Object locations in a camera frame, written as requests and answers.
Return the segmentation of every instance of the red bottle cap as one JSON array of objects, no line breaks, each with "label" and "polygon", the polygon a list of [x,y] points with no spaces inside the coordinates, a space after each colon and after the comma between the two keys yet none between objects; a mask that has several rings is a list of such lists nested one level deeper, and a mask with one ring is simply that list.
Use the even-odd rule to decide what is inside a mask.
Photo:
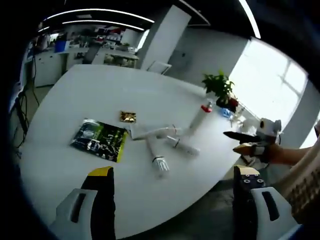
[{"label": "red bottle cap", "polygon": [[205,111],[206,113],[211,113],[212,112],[212,108],[207,107],[205,105],[201,105],[201,108],[203,111]]}]

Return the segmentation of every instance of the potted plant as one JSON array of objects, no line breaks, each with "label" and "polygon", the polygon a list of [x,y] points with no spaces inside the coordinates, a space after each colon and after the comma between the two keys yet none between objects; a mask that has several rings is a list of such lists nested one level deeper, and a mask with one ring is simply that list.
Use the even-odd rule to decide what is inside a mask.
[{"label": "potted plant", "polygon": [[226,108],[235,112],[238,106],[238,101],[235,97],[232,97],[232,87],[235,85],[229,80],[229,77],[219,70],[219,75],[204,74],[204,80],[206,93],[213,92],[217,97],[216,105],[221,108]]}]

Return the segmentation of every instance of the bright window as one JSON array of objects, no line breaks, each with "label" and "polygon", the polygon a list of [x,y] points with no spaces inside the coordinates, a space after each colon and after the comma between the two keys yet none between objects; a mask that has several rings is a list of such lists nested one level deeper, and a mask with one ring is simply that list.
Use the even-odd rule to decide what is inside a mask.
[{"label": "bright window", "polygon": [[256,117],[287,125],[303,95],[307,75],[289,57],[259,40],[251,40],[230,79],[238,100]]},{"label": "bright window", "polygon": [[138,47],[137,47],[138,50],[143,47],[143,45],[144,45],[144,43],[145,43],[145,41],[147,39],[147,36],[149,34],[149,31],[150,30],[148,29],[142,34],[142,37],[141,37],[140,42],[139,42]]},{"label": "bright window", "polygon": [[[320,121],[320,112],[318,114],[318,117],[316,118],[314,125],[316,125],[317,122],[319,122],[319,121]],[[300,148],[305,149],[305,148],[312,147],[316,143],[316,141],[317,141],[316,131],[315,131],[314,126],[312,126],[308,136],[306,137],[306,139],[304,140],[304,142],[302,143]]]},{"label": "bright window", "polygon": [[53,40],[56,40],[58,36],[59,36],[59,33],[50,34],[49,42],[51,43]]}]

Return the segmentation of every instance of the plant pot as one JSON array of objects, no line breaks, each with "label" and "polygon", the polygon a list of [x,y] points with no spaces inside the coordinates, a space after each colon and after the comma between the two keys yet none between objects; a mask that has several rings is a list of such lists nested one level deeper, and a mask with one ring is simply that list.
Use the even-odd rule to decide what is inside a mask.
[{"label": "plant pot", "polygon": [[228,102],[226,103],[224,99],[222,99],[221,97],[219,97],[216,101],[215,104],[220,107],[220,108],[224,108],[227,109],[228,108]]},{"label": "plant pot", "polygon": [[235,113],[236,112],[236,108],[238,106],[238,101],[233,99],[233,98],[229,98],[227,103],[225,99],[222,99],[221,97],[219,97],[215,104],[220,107],[220,108],[224,108],[224,109],[228,109],[231,112]]}]

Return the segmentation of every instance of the white table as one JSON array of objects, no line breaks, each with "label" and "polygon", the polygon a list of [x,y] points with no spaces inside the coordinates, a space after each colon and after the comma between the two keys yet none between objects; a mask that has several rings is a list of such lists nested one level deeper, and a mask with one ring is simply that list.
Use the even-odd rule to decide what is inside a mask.
[{"label": "white table", "polygon": [[117,239],[149,230],[171,219],[206,194],[232,167],[238,142],[223,135],[230,122],[212,111],[190,139],[201,149],[187,158],[163,140],[157,142],[170,168],[157,178],[144,140],[127,138],[121,162],[114,163],[69,146],[84,118],[124,127],[119,111],[137,113],[140,124],[188,127],[205,102],[201,87],[138,69],[75,65],[53,86],[30,124],[22,147],[21,177],[45,224],[56,207],[80,188],[93,169],[114,166]]}]

